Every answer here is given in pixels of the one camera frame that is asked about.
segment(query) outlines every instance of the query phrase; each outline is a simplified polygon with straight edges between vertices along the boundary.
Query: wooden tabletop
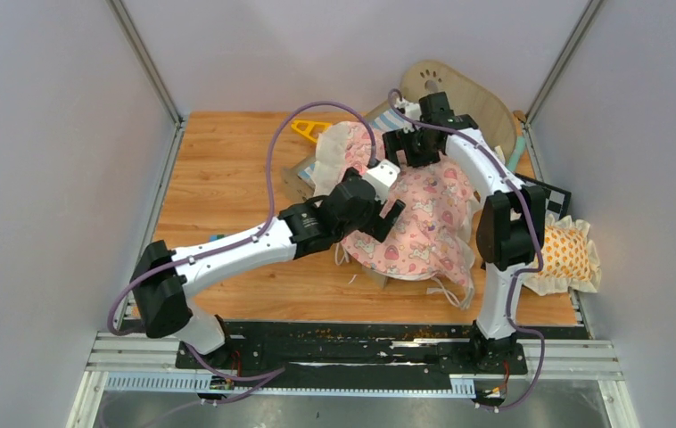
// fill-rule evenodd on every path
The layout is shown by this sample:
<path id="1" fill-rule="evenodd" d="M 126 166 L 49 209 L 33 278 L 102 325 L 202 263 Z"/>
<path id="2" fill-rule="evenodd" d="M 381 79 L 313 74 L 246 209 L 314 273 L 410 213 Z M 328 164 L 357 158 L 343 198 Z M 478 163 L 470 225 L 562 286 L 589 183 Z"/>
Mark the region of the wooden tabletop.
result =
<path id="1" fill-rule="evenodd" d="M 256 226 L 268 212 L 267 145 L 282 112 L 198 112 L 191 115 L 169 183 L 155 240 L 170 248 L 209 241 Z M 338 122 L 341 113 L 306 113 L 301 119 Z M 314 153 L 315 145 L 287 128 L 273 161 L 276 212 L 291 205 L 279 172 Z M 528 156 L 519 172 L 532 176 Z M 468 310 L 453 308 L 441 294 L 427 295 L 431 281 L 391 279 L 381 289 L 358 263 L 336 266 L 326 251 L 260 267 L 200 293 L 196 303 L 225 319 L 471 324 L 482 305 L 482 261 L 472 270 L 475 296 Z M 461 290 L 449 288 L 462 296 Z M 517 321 L 527 325 L 575 325 L 568 294 L 540 297 L 523 288 Z"/>

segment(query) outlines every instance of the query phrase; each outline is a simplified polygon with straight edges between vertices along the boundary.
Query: orange polka dot pillow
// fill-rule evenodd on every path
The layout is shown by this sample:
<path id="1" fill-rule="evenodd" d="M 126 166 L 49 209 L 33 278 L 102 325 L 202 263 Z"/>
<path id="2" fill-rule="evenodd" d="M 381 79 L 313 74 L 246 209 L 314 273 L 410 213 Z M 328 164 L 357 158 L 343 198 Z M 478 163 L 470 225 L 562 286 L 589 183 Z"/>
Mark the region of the orange polka dot pillow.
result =
<path id="1" fill-rule="evenodd" d="M 588 239 L 590 224 L 584 220 L 572 221 L 566 216 L 558 221 L 546 217 L 546 238 L 543 243 L 543 270 L 525 275 L 524 286 L 544 296 L 567 292 L 598 292 L 600 260 L 596 245 Z M 531 268 L 538 266 L 537 259 Z"/>

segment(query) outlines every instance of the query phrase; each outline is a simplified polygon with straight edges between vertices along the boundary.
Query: yellow toy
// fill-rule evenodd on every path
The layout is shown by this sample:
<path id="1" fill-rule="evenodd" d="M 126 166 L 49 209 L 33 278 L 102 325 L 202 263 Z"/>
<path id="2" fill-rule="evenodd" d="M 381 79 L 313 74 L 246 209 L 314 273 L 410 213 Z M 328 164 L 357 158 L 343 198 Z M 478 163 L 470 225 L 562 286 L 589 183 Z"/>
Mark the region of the yellow toy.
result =
<path id="1" fill-rule="evenodd" d="M 291 122 L 291 129 L 296 131 L 296 134 L 316 144 L 317 136 L 332 125 L 329 122 L 316 122 L 314 120 L 294 120 Z"/>

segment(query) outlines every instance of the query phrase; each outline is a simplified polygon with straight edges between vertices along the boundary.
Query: pink fabric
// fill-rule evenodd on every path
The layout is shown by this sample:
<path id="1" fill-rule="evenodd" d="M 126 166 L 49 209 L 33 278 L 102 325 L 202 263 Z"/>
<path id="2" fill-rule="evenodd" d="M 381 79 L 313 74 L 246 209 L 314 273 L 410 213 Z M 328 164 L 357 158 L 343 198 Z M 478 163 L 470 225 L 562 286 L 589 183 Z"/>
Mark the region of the pink fabric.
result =
<path id="1" fill-rule="evenodd" d="M 382 134 L 375 132 L 375 137 L 379 144 L 377 157 L 383 159 Z M 364 174 L 369 160 L 369 134 L 359 124 L 352 124 L 348 138 L 346 168 L 354 167 Z M 468 202 L 474 201 L 474 189 L 466 175 L 446 157 L 420 169 L 402 165 L 383 215 L 396 199 L 404 201 L 407 208 L 388 239 L 378 243 L 355 232 L 342 241 L 346 252 L 368 268 L 388 276 L 427 279 L 443 275 L 470 293 L 473 287 L 469 269 L 474 255 L 457 238 L 460 227 L 469 226 L 471 230 L 472 224 L 473 212 Z"/>

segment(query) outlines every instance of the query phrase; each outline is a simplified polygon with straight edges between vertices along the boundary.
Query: white panel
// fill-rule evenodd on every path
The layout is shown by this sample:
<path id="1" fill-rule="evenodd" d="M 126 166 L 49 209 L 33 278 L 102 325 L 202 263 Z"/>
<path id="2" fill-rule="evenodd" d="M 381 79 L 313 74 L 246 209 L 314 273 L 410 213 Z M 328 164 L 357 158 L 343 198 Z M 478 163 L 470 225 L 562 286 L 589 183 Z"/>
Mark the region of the white panel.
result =
<path id="1" fill-rule="evenodd" d="M 104 1 L 0 1 L 0 426 L 64 426 L 171 133 Z"/>
<path id="2" fill-rule="evenodd" d="M 370 110 L 437 59 L 527 110 L 586 0 L 127 0 L 184 112 Z"/>
<path id="3" fill-rule="evenodd" d="M 598 244 L 589 321 L 614 341 L 641 426 L 676 426 L 676 2 L 607 2 L 535 129 Z"/>

